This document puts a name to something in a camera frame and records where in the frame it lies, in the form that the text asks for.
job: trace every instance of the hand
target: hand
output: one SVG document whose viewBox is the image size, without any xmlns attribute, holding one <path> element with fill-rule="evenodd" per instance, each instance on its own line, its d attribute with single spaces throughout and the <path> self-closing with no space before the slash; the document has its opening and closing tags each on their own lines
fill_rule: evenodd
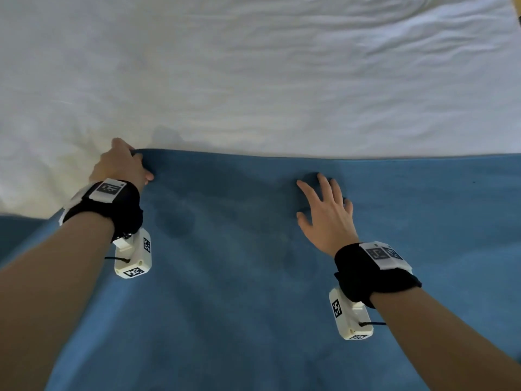
<svg viewBox="0 0 521 391">
<path fill-rule="evenodd" d="M 120 138 L 112 140 L 112 149 L 101 155 L 100 161 L 94 166 L 90 182 L 104 181 L 106 178 L 124 180 L 133 183 L 141 192 L 154 175 L 143 168 L 143 155 L 131 155 L 134 148 Z"/>
<path fill-rule="evenodd" d="M 322 252 L 335 257 L 342 247 L 360 242 L 353 223 L 353 204 L 348 199 L 342 203 L 342 190 L 335 180 L 329 183 L 321 173 L 317 177 L 323 201 L 308 184 L 301 180 L 296 182 L 307 197 L 313 224 L 303 213 L 297 213 L 296 217 L 309 241 Z"/>
</svg>

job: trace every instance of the black wristband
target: black wristband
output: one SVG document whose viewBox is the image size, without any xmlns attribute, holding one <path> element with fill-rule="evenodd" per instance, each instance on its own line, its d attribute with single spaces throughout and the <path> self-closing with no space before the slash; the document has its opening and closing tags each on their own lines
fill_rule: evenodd
<svg viewBox="0 0 521 391">
<path fill-rule="evenodd" d="M 418 278 L 407 270 L 381 270 L 358 243 L 339 250 L 335 263 L 338 268 L 335 277 L 344 295 L 351 302 L 363 302 L 372 309 L 374 305 L 369 298 L 373 292 L 400 292 L 421 287 Z"/>
<path fill-rule="evenodd" d="M 143 210 L 139 206 L 140 193 L 131 182 L 119 181 L 126 182 L 127 185 L 119 192 L 113 203 L 101 203 L 88 198 L 102 184 L 98 182 L 83 195 L 79 204 L 68 210 L 63 223 L 77 214 L 93 212 L 110 218 L 114 223 L 114 235 L 111 241 L 136 234 L 143 225 Z"/>
</svg>

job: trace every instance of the black cable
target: black cable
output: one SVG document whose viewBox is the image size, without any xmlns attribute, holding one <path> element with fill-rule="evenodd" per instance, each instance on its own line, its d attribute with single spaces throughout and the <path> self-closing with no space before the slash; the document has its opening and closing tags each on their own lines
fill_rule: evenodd
<svg viewBox="0 0 521 391">
<path fill-rule="evenodd" d="M 385 322 L 359 322 L 360 326 L 366 326 L 366 325 L 387 325 Z"/>
<path fill-rule="evenodd" d="M 129 263 L 130 262 L 130 259 L 118 258 L 117 256 L 105 256 L 105 259 L 118 259 L 118 260 L 123 261 L 125 263 Z"/>
</svg>

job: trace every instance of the white sheet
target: white sheet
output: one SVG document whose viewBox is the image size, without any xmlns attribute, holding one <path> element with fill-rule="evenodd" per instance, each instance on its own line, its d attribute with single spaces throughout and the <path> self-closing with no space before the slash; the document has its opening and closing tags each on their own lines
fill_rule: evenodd
<svg viewBox="0 0 521 391">
<path fill-rule="evenodd" d="M 0 213 L 110 138 L 342 158 L 521 152 L 510 0 L 1 0 Z"/>
</svg>

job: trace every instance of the person's left arm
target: person's left arm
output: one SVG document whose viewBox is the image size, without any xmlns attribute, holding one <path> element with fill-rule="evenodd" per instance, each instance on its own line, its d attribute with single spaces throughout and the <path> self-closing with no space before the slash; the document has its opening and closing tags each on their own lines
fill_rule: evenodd
<svg viewBox="0 0 521 391">
<path fill-rule="evenodd" d="M 153 179 L 123 140 L 101 156 L 91 181 Z M 0 270 L 0 389 L 42 390 L 85 309 L 114 234 L 109 218 L 85 212 Z"/>
</svg>

